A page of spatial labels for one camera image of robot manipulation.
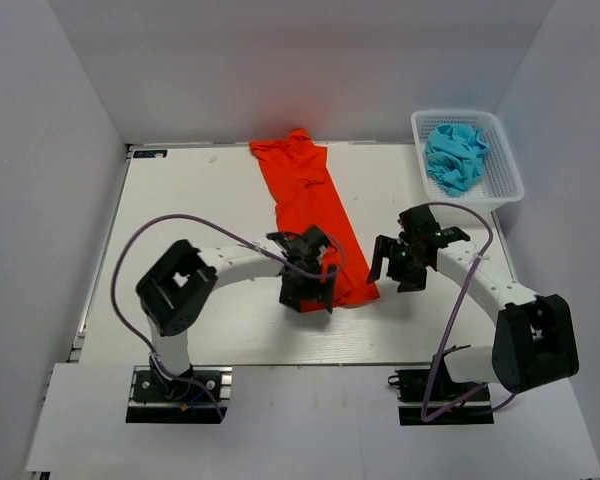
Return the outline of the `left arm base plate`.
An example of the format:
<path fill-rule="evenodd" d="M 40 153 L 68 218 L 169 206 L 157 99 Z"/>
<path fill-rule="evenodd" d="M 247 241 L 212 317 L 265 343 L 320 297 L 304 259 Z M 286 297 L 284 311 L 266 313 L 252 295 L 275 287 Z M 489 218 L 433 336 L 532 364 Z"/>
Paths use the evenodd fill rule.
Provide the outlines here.
<path fill-rule="evenodd" d="M 205 385 L 225 415 L 231 395 L 232 368 L 193 368 L 187 375 Z M 222 418 L 201 387 L 165 380 L 150 366 L 137 366 L 132 375 L 125 422 L 219 425 Z"/>

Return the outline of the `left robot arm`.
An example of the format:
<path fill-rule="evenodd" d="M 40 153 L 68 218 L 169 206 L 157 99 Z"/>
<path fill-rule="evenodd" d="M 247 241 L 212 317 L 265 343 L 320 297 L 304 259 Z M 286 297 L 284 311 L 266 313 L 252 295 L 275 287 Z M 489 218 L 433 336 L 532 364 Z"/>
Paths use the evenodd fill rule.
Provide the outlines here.
<path fill-rule="evenodd" d="M 187 330 L 213 291 L 259 278 L 280 278 L 279 303 L 299 312 L 305 304 L 333 311 L 340 253 L 335 238 L 313 225 L 301 234 L 272 232 L 260 242 L 198 249 L 185 239 L 167 249 L 136 285 L 151 326 L 157 387 L 179 399 L 191 387 Z"/>

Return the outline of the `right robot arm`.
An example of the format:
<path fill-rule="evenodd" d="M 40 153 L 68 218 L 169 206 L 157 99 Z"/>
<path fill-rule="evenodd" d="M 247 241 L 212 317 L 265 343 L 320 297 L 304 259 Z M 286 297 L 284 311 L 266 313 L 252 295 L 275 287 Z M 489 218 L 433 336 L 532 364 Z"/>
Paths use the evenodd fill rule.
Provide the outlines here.
<path fill-rule="evenodd" d="M 400 213 L 399 224 L 397 237 L 377 236 L 368 282 L 385 273 L 399 292 L 419 292 L 435 271 L 460 288 L 454 314 L 470 297 L 495 325 L 487 346 L 439 345 L 430 370 L 439 396 L 455 398 L 468 383 L 498 383 L 520 394 L 578 373 L 572 315 L 563 297 L 542 296 L 518 283 L 491 262 L 486 246 L 457 226 L 441 227 L 428 204 Z"/>

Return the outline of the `orange t-shirt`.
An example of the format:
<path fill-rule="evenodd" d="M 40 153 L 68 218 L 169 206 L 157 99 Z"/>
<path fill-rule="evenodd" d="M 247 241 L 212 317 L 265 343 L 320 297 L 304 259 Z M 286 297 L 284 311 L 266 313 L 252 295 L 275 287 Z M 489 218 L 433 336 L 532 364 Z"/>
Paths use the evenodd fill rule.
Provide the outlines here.
<path fill-rule="evenodd" d="M 328 250 L 327 264 L 344 265 L 335 279 L 333 305 L 357 306 L 380 297 L 366 282 L 369 266 L 327 168 L 328 149 L 296 129 L 285 139 L 249 143 L 275 201 L 280 231 L 302 233 L 317 225 L 335 237 L 342 249 Z"/>

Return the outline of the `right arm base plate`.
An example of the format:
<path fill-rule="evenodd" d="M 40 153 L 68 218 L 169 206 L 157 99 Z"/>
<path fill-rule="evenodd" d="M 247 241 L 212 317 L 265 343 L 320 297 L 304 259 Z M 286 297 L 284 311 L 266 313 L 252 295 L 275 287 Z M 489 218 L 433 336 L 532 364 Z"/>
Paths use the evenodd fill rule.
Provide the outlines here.
<path fill-rule="evenodd" d="M 398 397 L 398 414 L 401 426 L 466 426 L 494 423 L 491 398 L 487 387 L 471 398 L 455 405 L 431 422 L 423 422 L 421 408 L 424 401 L 430 369 L 427 366 L 395 370 L 387 378 L 389 387 L 395 388 Z M 475 383 L 453 383 L 446 373 L 438 373 L 426 414 L 431 415 L 456 398 L 466 394 Z"/>

